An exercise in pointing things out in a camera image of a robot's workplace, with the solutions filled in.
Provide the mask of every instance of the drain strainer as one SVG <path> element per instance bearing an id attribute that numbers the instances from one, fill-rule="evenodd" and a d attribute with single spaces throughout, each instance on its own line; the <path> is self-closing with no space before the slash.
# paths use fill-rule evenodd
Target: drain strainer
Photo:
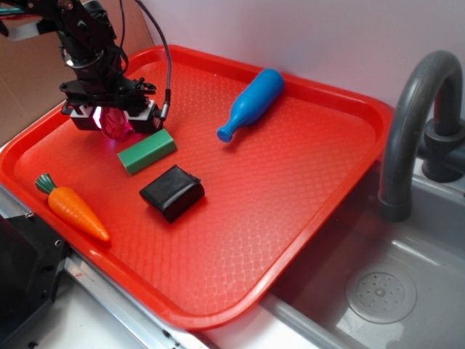
<path id="1" fill-rule="evenodd" d="M 405 318 L 416 302 L 410 277 L 387 264 L 371 265 L 354 274 L 346 287 L 351 309 L 367 321 L 390 324 Z"/>

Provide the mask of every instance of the gray faucet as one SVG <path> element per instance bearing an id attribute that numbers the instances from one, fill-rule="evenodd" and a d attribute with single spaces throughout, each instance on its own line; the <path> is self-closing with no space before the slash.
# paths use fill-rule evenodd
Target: gray faucet
<path id="1" fill-rule="evenodd" d="M 381 169 L 379 200 L 385 219 L 399 222 L 410 216 L 417 155 L 425 159 L 425 176 L 437 182 L 465 173 L 461 98 L 461 65 L 451 53 L 433 52 L 412 72 L 396 107 Z M 434 118 L 426 122 L 433 102 Z"/>

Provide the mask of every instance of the blue bottle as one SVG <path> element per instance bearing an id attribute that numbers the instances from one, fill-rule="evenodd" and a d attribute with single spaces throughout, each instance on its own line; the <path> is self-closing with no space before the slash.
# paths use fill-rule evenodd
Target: blue bottle
<path id="1" fill-rule="evenodd" d="M 220 127 L 217 136 L 229 142 L 240 127 L 257 121 L 283 91 L 284 79 L 274 69 L 265 69 L 246 87 L 231 108 L 230 120 Z"/>

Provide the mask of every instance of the stainless steel sink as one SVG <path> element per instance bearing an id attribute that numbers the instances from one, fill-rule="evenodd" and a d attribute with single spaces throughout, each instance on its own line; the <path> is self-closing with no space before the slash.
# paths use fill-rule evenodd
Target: stainless steel sink
<path id="1" fill-rule="evenodd" d="M 463 348 L 464 193 L 414 176 L 411 217 L 390 223 L 378 187 L 375 166 L 264 306 L 322 348 Z"/>

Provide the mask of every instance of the toy carrot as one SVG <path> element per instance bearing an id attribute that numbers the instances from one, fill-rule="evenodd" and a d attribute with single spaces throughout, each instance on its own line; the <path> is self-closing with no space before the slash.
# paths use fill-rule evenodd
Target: toy carrot
<path id="1" fill-rule="evenodd" d="M 49 194 L 50 209 L 66 222 L 90 236 L 103 241 L 110 240 L 110 235 L 96 214 L 73 189 L 57 187 L 49 174 L 40 176 L 36 187 L 42 193 Z"/>

